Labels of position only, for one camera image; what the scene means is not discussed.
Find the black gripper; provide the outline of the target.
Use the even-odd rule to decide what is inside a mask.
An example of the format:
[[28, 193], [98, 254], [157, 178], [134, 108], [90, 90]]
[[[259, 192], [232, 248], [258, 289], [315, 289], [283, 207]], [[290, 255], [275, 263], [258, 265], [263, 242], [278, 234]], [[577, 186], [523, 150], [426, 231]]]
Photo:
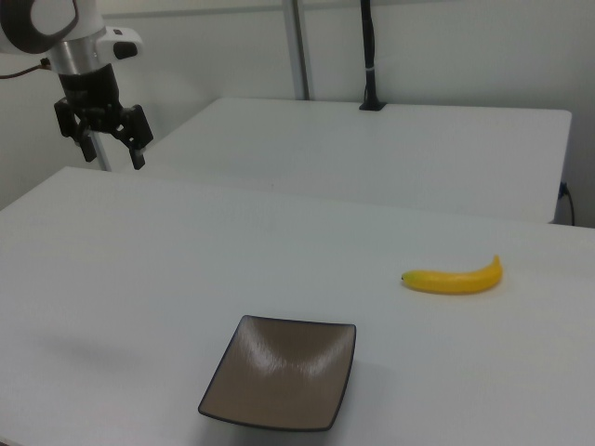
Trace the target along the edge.
[[84, 74], [60, 74], [59, 81], [65, 94], [54, 104], [59, 131], [81, 149], [85, 161], [97, 158], [91, 129], [120, 140], [134, 169], [140, 170], [145, 165], [144, 151], [153, 141], [152, 130], [140, 105], [121, 105], [112, 65]]

